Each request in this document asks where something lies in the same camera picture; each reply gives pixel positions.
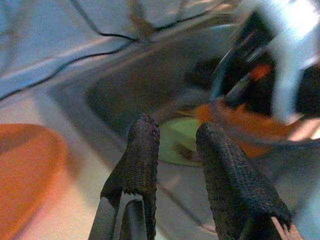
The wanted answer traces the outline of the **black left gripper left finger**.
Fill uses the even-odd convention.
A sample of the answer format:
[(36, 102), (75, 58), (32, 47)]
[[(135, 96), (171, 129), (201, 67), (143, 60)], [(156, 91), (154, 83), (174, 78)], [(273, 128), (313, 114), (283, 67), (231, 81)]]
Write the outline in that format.
[(155, 240), (160, 127), (142, 113), (131, 125), (125, 151), (106, 179), (88, 240), (113, 240), (122, 195), (142, 198), (144, 237)]

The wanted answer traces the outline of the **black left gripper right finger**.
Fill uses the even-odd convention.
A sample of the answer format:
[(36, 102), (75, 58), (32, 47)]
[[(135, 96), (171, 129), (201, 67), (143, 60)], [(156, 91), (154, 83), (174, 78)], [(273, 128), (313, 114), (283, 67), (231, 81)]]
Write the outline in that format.
[(275, 186), (222, 126), (202, 123), (196, 151), (218, 240), (260, 240), (271, 218), (291, 230), (293, 215)]

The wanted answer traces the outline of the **orange bowl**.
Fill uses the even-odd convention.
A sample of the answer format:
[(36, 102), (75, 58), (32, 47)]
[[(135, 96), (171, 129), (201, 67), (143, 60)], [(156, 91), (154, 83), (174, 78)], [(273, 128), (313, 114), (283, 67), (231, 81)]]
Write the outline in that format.
[(287, 125), (275, 121), (273, 117), (247, 111), (245, 104), (231, 108), (219, 102), (217, 112), (213, 111), (209, 104), (202, 104), (196, 107), (193, 113), (200, 124), (204, 122), (215, 123), (217, 114), (220, 114), (224, 123), (244, 131), (246, 134), (268, 140), (286, 139), (302, 125), (300, 120)]

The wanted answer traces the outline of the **green plate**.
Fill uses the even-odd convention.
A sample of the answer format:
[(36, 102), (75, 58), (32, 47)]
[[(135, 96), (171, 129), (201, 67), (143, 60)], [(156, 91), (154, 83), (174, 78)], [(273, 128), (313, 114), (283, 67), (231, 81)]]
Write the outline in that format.
[(178, 117), (160, 124), (159, 160), (180, 166), (200, 168), (196, 132), (200, 126), (195, 117)]

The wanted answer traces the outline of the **stainless steel sink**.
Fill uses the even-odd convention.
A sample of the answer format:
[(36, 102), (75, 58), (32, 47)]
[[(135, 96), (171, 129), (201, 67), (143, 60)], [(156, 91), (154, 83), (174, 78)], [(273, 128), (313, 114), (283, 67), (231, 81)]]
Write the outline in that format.
[[(113, 166), (140, 114), (162, 124), (207, 101), (209, 92), (189, 87), (184, 76), (199, 61), (221, 59), (234, 29), (218, 24), (76, 71), (53, 89), (52, 97), (104, 163)], [(320, 149), (277, 146), (252, 161), (275, 184), (302, 237), (320, 240)], [(158, 159), (155, 216), (168, 240), (218, 240), (202, 166)]]

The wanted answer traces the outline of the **orange plate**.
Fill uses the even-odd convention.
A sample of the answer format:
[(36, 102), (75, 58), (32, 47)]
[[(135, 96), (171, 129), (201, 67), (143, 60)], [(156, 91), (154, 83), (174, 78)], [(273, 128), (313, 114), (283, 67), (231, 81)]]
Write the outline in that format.
[(12, 240), (36, 213), (67, 157), (67, 142), (53, 129), (0, 123), (0, 240)]

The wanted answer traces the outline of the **grey faucet pipe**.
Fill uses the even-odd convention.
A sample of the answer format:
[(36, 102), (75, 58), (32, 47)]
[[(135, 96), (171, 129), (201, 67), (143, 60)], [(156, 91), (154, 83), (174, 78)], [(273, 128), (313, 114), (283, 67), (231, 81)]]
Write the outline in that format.
[(145, 8), (140, 0), (127, 0), (128, 17), (136, 28), (141, 42), (151, 43), (151, 36), (156, 32), (153, 25), (146, 20)]

